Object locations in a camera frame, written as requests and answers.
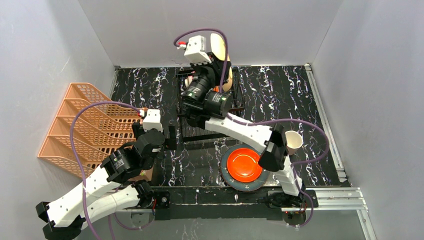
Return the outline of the orange red plate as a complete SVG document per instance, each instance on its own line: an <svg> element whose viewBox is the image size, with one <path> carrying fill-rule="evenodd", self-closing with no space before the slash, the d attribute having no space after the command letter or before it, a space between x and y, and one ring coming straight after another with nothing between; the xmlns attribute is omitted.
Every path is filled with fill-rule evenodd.
<svg viewBox="0 0 424 240"><path fill-rule="evenodd" d="M247 147L238 147L232 150L227 157L226 169L236 181L250 183L262 174L263 169L259 166L259 154Z"/></svg>

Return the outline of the orange patterned bowl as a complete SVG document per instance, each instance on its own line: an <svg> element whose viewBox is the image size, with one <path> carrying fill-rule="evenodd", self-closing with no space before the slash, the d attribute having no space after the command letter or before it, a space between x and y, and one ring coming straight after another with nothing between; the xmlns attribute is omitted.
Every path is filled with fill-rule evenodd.
<svg viewBox="0 0 424 240"><path fill-rule="evenodd" d="M193 76L192 76L192 75L188 76L188 77L184 80L184 86L185 86L186 88L188 88L188 87L189 87L189 85L192 83L192 81L193 81Z"/></svg>

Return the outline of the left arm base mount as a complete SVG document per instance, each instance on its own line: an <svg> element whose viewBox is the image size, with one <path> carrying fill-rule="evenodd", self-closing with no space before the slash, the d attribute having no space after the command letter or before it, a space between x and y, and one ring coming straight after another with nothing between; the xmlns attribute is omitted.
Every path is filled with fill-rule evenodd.
<svg viewBox="0 0 424 240"><path fill-rule="evenodd" d="M135 203L130 208L139 209L167 209L171 204L171 193L167 190L153 189L146 180L139 180L131 183L125 189Z"/></svg>

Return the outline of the yellow plate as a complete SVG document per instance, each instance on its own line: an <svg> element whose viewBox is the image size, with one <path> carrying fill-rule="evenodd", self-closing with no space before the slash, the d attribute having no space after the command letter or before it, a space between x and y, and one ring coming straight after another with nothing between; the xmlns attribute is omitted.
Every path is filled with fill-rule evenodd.
<svg viewBox="0 0 424 240"><path fill-rule="evenodd" d="M213 54L219 59L224 61L225 60L225 42L224 39L217 33L211 33L210 34L210 46L211 51ZM224 92L230 91L232 85L233 85L233 72L232 67L227 67L228 69L228 77L224 81L222 85L222 90Z"/></svg>

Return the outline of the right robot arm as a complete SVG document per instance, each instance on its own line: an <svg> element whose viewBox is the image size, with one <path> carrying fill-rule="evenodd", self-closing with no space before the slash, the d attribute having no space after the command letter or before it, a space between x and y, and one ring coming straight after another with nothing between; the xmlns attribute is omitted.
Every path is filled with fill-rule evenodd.
<svg viewBox="0 0 424 240"><path fill-rule="evenodd" d="M258 165L280 177L284 194L299 196L302 180L295 175L287 149L287 139L282 126L273 127L245 120L230 112L233 96L217 91L221 77L233 76L231 63L209 54L209 62L191 63L192 77L181 96L182 114L193 128L224 134L241 141L255 150Z"/></svg>

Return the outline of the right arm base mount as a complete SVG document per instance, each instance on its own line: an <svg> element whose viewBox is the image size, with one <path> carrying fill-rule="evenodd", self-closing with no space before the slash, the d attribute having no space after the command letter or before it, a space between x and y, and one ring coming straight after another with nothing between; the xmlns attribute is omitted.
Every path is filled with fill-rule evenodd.
<svg viewBox="0 0 424 240"><path fill-rule="evenodd" d="M306 211L319 206L316 192L312 190L309 193L294 196L283 191L270 190L265 196L258 198L256 203L265 204L270 209L281 209L287 225L300 227L307 222Z"/></svg>

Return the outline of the black wire dish rack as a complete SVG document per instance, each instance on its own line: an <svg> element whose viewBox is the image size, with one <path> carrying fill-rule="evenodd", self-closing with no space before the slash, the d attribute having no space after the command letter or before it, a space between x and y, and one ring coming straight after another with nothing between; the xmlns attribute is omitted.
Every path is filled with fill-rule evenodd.
<svg viewBox="0 0 424 240"><path fill-rule="evenodd" d="M240 70L237 67L232 67L232 87L230 91L227 92L227 94L231 96L231 104L228 112L230 114L241 117L245 110L246 101L239 72ZM226 135L223 133L191 126L191 123L195 123L196 115L201 115L204 117L208 114L204 110L193 109L183 103L183 94L187 89L184 85L184 80L188 76L193 76L193 70L191 68L179 70L175 75L175 79L179 81L179 87L177 87L178 93L176 94L176 111L182 142L197 144L201 141L214 141L218 138L225 138Z"/></svg>

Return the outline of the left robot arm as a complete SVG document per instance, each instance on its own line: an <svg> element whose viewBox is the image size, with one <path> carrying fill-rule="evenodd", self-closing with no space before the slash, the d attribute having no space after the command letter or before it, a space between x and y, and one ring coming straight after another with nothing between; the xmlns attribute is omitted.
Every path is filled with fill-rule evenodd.
<svg viewBox="0 0 424 240"><path fill-rule="evenodd" d="M107 195L119 188L143 170L153 167L166 150L176 150L176 128L169 125L167 131L146 129L147 123L132 125L134 141L122 144L107 156L92 174L68 193L52 202L42 201L35 209L46 224L42 228L47 240L73 240L93 222L131 207L142 207L152 211L161 203L166 192L155 193L147 180L138 180L122 190Z"/></svg>

